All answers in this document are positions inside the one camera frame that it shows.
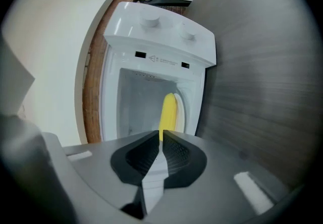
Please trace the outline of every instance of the white washing machine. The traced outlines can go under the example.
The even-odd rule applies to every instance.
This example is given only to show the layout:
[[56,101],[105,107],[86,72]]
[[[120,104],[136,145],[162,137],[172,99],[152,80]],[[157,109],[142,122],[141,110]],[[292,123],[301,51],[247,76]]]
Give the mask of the white washing machine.
[[177,94],[182,104],[184,133],[195,135],[205,69],[217,63],[213,33],[171,11],[122,2],[104,37],[108,48],[100,85],[102,139],[158,130],[168,93]]

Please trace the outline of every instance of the gray laminate wall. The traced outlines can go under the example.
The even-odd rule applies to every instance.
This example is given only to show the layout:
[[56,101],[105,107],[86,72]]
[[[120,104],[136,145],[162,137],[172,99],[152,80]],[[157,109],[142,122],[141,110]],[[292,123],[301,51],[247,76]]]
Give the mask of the gray laminate wall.
[[321,135],[322,43],[305,1],[194,0],[185,16],[217,43],[197,136],[229,141],[294,188]]

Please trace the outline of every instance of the white wall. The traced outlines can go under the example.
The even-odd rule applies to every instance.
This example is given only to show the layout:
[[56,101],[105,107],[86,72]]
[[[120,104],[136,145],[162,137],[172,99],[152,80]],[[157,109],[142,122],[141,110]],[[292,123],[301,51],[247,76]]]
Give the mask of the white wall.
[[62,146],[86,143],[82,78],[87,51],[112,0],[15,0],[1,27],[13,53],[35,78],[25,116]]

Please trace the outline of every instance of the top-loading washer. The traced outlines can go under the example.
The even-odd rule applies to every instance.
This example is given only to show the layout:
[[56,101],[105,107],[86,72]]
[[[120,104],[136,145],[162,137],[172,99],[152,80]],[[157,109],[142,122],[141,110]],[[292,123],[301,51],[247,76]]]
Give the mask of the top-loading washer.
[[104,37],[108,46],[100,85],[102,139],[157,130],[168,93],[175,94],[179,105],[178,126],[195,135],[205,69],[217,63],[214,34],[174,12],[121,2]]

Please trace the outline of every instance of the gray plastic panel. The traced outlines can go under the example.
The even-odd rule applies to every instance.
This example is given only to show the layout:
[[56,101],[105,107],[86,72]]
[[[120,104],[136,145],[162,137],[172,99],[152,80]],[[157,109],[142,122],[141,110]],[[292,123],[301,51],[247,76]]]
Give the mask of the gray plastic panel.
[[145,218],[151,223],[242,223],[255,213],[233,180],[239,172],[250,171],[261,180],[270,180],[276,196],[284,197],[287,189],[261,166],[239,157],[230,145],[172,132],[198,146],[207,157],[202,175],[189,187],[167,189],[156,207]]
[[137,186],[124,184],[110,165],[112,154],[119,148],[132,143],[151,132],[145,132],[95,144],[65,147],[65,154],[80,153],[86,150],[92,152],[91,157],[72,162],[73,167],[82,179],[102,198],[116,208],[131,203],[136,195]]
[[[75,208],[79,223],[141,223],[138,219],[111,206],[100,193],[96,193],[83,181],[68,161],[56,135],[44,133],[43,136],[53,167]],[[90,176],[94,174],[97,179],[100,179],[100,174],[97,173],[98,175],[96,175],[95,171],[94,173],[89,172],[89,174]]]
[[194,0],[185,16],[213,32],[196,135],[232,142],[290,188],[320,142],[322,40],[304,0]]

